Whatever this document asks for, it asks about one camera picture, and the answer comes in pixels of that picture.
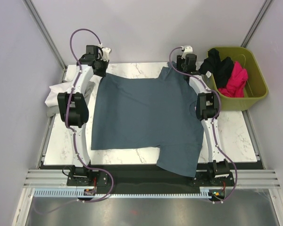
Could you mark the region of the blue-grey t-shirt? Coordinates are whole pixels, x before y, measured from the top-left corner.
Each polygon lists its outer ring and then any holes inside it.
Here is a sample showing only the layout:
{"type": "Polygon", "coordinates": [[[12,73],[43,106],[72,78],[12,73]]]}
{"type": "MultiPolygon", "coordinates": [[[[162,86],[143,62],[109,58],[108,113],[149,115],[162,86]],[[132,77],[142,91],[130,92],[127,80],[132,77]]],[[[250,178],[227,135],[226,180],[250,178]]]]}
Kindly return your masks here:
{"type": "Polygon", "coordinates": [[[157,147],[158,167],[194,177],[204,135],[196,102],[193,88],[171,67],[152,79],[107,74],[97,91],[91,148],[157,147]]]}

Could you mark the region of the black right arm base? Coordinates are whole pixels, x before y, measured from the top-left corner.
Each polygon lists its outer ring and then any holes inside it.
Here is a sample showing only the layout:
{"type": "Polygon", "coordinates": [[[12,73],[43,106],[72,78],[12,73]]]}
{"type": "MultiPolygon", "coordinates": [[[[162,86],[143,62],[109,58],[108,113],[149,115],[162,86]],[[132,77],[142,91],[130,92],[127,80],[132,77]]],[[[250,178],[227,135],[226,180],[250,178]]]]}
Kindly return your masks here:
{"type": "Polygon", "coordinates": [[[191,179],[194,186],[228,187],[234,185],[233,174],[226,177],[212,178],[206,171],[197,171],[194,178],[191,179]]]}

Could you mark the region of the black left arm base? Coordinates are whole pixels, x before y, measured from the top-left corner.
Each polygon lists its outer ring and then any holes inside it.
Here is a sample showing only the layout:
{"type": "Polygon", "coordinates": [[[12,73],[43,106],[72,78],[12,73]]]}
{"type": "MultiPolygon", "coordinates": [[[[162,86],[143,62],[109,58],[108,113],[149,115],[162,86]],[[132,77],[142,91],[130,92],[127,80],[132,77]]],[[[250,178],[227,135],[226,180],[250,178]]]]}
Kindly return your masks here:
{"type": "Polygon", "coordinates": [[[108,185],[109,176],[100,170],[90,170],[85,167],[68,167],[67,186],[104,187],[108,185]]]}

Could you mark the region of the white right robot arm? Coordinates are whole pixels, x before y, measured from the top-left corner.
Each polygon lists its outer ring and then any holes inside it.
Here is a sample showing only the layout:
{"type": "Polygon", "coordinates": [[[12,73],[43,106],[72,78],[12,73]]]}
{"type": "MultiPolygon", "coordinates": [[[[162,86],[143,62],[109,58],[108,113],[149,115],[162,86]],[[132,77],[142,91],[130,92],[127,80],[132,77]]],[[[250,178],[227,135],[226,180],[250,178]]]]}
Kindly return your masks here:
{"type": "Polygon", "coordinates": [[[204,82],[202,75],[196,70],[197,56],[191,46],[182,47],[182,54],[176,57],[176,69],[189,77],[189,85],[197,94],[196,117],[200,120],[208,145],[207,181],[218,185],[224,177],[230,176],[228,161],[217,162],[214,156],[221,154],[220,137],[218,133],[218,116],[220,113],[220,98],[204,82]]]}

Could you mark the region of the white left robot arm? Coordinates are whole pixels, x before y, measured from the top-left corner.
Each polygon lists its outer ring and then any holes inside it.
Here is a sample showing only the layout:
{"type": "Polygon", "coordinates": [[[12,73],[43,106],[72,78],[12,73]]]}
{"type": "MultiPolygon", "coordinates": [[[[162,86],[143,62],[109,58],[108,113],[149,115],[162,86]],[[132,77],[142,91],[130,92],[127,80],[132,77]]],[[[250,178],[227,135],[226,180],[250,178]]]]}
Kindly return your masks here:
{"type": "Polygon", "coordinates": [[[75,167],[84,167],[90,163],[85,135],[89,110],[84,94],[92,76],[106,76],[110,53],[110,48],[87,45],[86,53],[77,62],[75,76],[70,86],[65,92],[57,95],[61,120],[71,137],[72,165],[75,167]]]}

